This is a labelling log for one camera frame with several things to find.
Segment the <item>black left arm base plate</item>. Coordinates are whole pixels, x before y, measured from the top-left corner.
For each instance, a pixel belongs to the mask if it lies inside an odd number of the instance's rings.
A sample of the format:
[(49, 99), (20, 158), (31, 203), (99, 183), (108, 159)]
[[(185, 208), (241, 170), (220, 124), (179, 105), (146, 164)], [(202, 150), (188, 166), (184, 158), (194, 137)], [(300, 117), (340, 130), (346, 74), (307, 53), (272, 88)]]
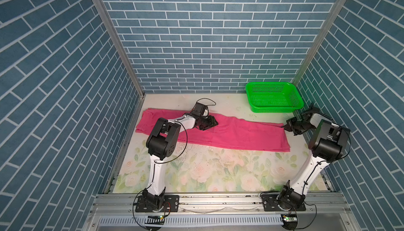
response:
[(178, 195), (148, 195), (139, 196), (135, 203), (136, 213), (163, 213), (178, 212)]

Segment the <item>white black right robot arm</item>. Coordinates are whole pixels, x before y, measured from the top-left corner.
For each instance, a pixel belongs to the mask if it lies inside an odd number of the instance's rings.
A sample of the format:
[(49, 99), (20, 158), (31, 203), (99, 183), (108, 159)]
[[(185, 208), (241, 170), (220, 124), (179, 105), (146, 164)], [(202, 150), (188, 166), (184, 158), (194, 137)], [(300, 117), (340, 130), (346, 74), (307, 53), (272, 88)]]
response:
[(311, 103), (308, 110), (301, 112), (300, 119), (287, 120), (285, 131), (295, 136), (314, 130), (308, 149), (309, 154), (303, 166), (292, 180), (283, 186), (277, 197), (278, 206), (285, 210), (296, 210), (303, 206), (309, 187), (319, 173), (330, 163), (344, 157), (350, 130), (336, 124), (331, 117)]

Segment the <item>pink long pants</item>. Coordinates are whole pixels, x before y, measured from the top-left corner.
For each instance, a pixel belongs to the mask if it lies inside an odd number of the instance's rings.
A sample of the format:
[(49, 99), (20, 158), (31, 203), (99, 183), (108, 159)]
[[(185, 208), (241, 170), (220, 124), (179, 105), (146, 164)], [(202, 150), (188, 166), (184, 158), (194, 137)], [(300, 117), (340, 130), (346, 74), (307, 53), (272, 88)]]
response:
[(281, 124), (250, 122), (236, 117), (214, 113), (218, 125), (201, 131), (181, 132), (178, 140), (191, 144), (231, 150), (290, 152), (290, 145)]

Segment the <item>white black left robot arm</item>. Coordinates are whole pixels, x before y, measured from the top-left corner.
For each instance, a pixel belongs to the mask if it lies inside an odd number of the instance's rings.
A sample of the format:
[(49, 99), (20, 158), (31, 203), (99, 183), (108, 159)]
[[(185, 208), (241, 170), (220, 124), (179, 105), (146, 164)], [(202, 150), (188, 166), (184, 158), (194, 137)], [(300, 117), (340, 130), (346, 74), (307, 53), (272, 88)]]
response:
[(209, 106), (196, 102), (190, 112), (174, 119), (160, 117), (154, 125), (146, 141), (150, 157), (150, 173), (148, 184), (141, 192), (145, 205), (157, 212), (165, 205), (164, 174), (166, 164), (175, 160), (167, 160), (176, 149), (181, 132), (197, 128), (209, 130), (218, 125), (216, 119), (209, 114)]

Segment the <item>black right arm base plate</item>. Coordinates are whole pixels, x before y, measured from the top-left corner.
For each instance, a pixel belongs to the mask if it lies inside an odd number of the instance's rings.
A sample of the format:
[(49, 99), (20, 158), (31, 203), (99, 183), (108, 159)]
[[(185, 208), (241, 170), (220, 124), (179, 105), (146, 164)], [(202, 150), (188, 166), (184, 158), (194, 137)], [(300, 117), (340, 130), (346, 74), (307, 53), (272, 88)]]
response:
[(264, 193), (260, 195), (262, 199), (262, 204), (265, 212), (276, 212), (276, 211), (297, 211), (304, 212), (306, 211), (305, 204), (297, 205), (295, 201), (289, 198), (283, 197), (280, 199), (279, 194), (275, 193)]

